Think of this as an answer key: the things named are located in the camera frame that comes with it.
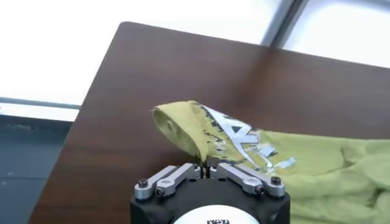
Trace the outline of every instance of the window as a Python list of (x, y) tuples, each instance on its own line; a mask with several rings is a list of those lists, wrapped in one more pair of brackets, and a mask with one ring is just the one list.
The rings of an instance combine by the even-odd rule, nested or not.
[(390, 2), (310, 0), (283, 48), (390, 68)]
[[(0, 3), (0, 103), (4, 103), (3, 98), (16, 99), (16, 102), (29, 100), (33, 104), (81, 105), (123, 21), (260, 44), (272, 40), (290, 2), (3, 1)], [(12, 114), (14, 107), (9, 106), (2, 104), (0, 114)]]

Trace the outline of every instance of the cloth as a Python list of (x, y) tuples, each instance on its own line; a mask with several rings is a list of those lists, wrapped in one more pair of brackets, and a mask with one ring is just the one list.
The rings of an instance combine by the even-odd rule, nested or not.
[(265, 131), (194, 101), (157, 106), (153, 117), (190, 155), (280, 176), (292, 224), (390, 223), (390, 140)]

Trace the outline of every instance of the green cloth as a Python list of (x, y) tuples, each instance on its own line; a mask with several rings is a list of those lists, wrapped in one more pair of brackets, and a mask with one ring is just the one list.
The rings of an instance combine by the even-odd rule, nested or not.
[(292, 224), (390, 223), (390, 140), (264, 131), (194, 101), (157, 106), (153, 117), (171, 142), (203, 161), (281, 176)]

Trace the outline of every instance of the white graphic print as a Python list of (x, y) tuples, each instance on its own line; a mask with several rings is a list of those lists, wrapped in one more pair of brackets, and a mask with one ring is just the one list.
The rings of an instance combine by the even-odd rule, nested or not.
[[(248, 135), (252, 127), (243, 123), (242, 121), (226, 118), (228, 117), (227, 115), (222, 114), (221, 112), (213, 110), (209, 107), (204, 108), (213, 116), (219, 126), (221, 126), (223, 131), (227, 134), (230, 140), (232, 140), (233, 145), (238, 149), (242, 156), (244, 156), (245, 159), (248, 159), (248, 161), (250, 161), (255, 167), (258, 167), (258, 165), (256, 165), (255, 162), (245, 152), (242, 146), (242, 144), (245, 143), (258, 143), (257, 137), (255, 135)], [(241, 128), (237, 132), (235, 132), (233, 127)]]
[[(292, 157), (285, 161), (279, 162), (276, 165), (273, 165), (268, 158), (276, 154), (276, 149), (270, 143), (260, 143), (260, 131), (256, 131), (253, 135), (250, 135), (249, 132), (252, 129), (250, 125), (243, 123), (242, 121), (232, 119), (229, 116), (209, 107), (204, 106), (204, 108), (211, 114), (214, 120), (230, 138), (233, 145), (240, 152), (240, 154), (242, 154), (245, 159), (251, 162), (255, 168), (260, 167), (255, 164), (253, 159), (247, 154), (246, 151), (248, 150), (253, 150), (266, 162), (266, 173), (268, 174), (273, 173), (276, 167), (284, 169), (295, 163), (296, 159)], [(223, 153), (223, 150), (225, 149), (225, 142), (214, 142), (214, 144), (216, 145), (216, 149), (219, 149), (218, 151)], [(254, 146), (244, 150), (242, 144), (254, 144)]]

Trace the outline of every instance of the brown tabletop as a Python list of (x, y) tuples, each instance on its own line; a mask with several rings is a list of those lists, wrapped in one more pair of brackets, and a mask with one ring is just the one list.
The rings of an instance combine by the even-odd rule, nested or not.
[(30, 222), (130, 223), (137, 180), (192, 159), (150, 110), (188, 99), (265, 130), (390, 138), (390, 69), (122, 23)]

